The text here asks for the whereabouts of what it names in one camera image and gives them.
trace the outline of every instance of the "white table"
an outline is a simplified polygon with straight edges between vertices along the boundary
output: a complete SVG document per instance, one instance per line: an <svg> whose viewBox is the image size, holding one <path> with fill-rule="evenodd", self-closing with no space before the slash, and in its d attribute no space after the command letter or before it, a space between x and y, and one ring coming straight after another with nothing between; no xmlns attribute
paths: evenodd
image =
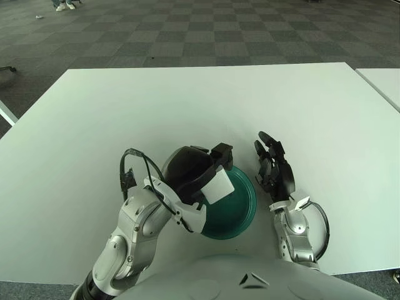
<svg viewBox="0 0 400 300"><path fill-rule="evenodd" d="M400 113L400 69L356 69Z"/></svg>
<svg viewBox="0 0 400 300"><path fill-rule="evenodd" d="M116 226L128 147L161 165L180 146L223 141L253 178L260 130L282 141L297 188L327 212L322 271L400 266L400 115L348 65L85 69L61 76L0 140L0 280L81 283ZM144 175L140 159L126 164ZM256 189L242 235L215 241L169 223L143 278L207 254L276 257ZM321 218L307 217L317 246Z"/></svg>

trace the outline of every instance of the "black joint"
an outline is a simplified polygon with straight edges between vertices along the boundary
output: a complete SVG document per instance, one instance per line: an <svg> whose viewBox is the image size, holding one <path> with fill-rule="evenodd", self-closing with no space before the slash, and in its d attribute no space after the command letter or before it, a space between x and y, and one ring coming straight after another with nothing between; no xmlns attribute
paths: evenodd
<svg viewBox="0 0 400 300"><path fill-rule="evenodd" d="M212 148L210 156L214 165L222 166L224 169L231 170L233 167L232 149L232 146L224 144L223 142Z"/></svg>
<svg viewBox="0 0 400 300"><path fill-rule="evenodd" d="M277 159L280 163L283 163L285 161L284 159L285 151L283 149L281 142L275 142L269 149L269 153L273 158Z"/></svg>
<svg viewBox="0 0 400 300"><path fill-rule="evenodd" d="M268 134L266 134L264 131L260 131L258 133L258 136L260 138L260 140L262 140L262 142L265 144L265 146L267 147L271 147L271 145L273 145L274 143L276 143L276 141L269 136Z"/></svg>
<svg viewBox="0 0 400 300"><path fill-rule="evenodd" d="M76 293L77 300L112 300L114 298L114 296L106 294L96 286L92 271L87 275L83 285Z"/></svg>
<svg viewBox="0 0 400 300"><path fill-rule="evenodd" d="M254 142L254 147L256 148L259 160L262 161L267 157L267 151L264 149L263 145L259 141Z"/></svg>
<svg viewBox="0 0 400 300"><path fill-rule="evenodd" d="M122 191L127 191L128 189L138 185L136 183L132 168L130 168L129 171L124 175L120 176L119 180L121 182Z"/></svg>

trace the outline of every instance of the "robotic hand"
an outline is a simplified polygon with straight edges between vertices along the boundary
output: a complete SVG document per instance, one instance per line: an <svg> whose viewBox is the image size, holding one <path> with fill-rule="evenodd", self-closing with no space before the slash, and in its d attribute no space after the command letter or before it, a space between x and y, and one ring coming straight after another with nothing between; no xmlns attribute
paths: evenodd
<svg viewBox="0 0 400 300"><path fill-rule="evenodd" d="M269 209L274 212L274 227L281 258L319 269L317 260L322 257L329 242L329 223L325 212L320 205L310 201L310 197L302 190L295 191L293 172L284 158L281 142L262 131L259 137L269 149L266 151L259 141L254 143L261 165L256 180L272 197L273 203ZM309 205L317 207L326 226L324 246L316 255L308 239L308 221L302 212Z"/></svg>
<svg viewBox="0 0 400 300"><path fill-rule="evenodd" d="M201 191L213 204L234 191L225 173L233 166L232 146L221 143L208 152L201 147L182 147L167 160L163 173L143 152L128 149L124 153L120 163L124 204L117 228L70 300L109 300L134 286L153 261L158 235L171 217L189 232L201 233L206 206L196 202L193 194ZM128 189L136 180L132 169L124 172L128 154L143 158L148 173L143 188L129 199ZM150 175L149 163L160 179Z"/></svg>

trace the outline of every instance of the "person's feet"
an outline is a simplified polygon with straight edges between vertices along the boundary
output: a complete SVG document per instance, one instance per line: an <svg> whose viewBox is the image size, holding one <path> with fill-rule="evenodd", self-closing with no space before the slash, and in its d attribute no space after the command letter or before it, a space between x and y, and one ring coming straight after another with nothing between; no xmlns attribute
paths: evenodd
<svg viewBox="0 0 400 300"><path fill-rule="evenodd" d="M56 11L63 11L65 8L65 5L63 3L60 3L60 5L56 8Z"/></svg>
<svg viewBox="0 0 400 300"><path fill-rule="evenodd" d="M68 3L67 3L67 6L69 7L69 9L75 9L75 5L72 4L72 3L71 3L71 4L68 4Z"/></svg>
<svg viewBox="0 0 400 300"><path fill-rule="evenodd" d="M397 269L393 272L393 279L400 284L400 269Z"/></svg>

